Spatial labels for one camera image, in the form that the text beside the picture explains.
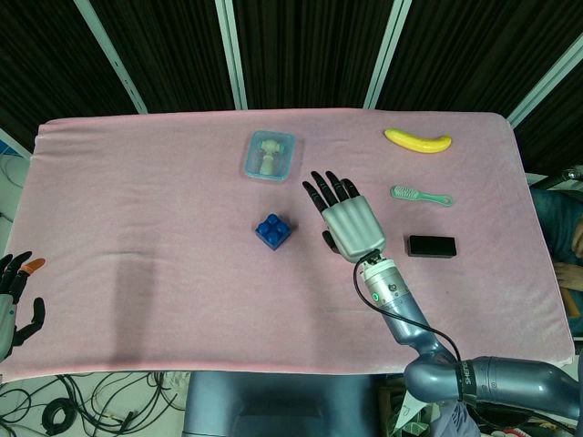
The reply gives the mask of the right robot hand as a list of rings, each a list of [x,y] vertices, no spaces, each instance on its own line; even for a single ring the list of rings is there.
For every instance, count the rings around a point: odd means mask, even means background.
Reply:
[[[330,170],[324,175],[312,171],[311,177],[302,186],[325,223],[322,237],[331,251],[352,264],[372,252],[382,253],[384,230],[355,184]]]

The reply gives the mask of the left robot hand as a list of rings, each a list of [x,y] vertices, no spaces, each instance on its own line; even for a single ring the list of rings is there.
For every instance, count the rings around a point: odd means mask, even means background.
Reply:
[[[42,268],[46,260],[30,259],[31,251],[18,255],[6,254],[1,258],[1,361],[12,354],[15,347],[42,329],[46,317],[45,301],[37,297],[33,302],[33,317],[23,328],[16,326],[18,303],[28,278]]]

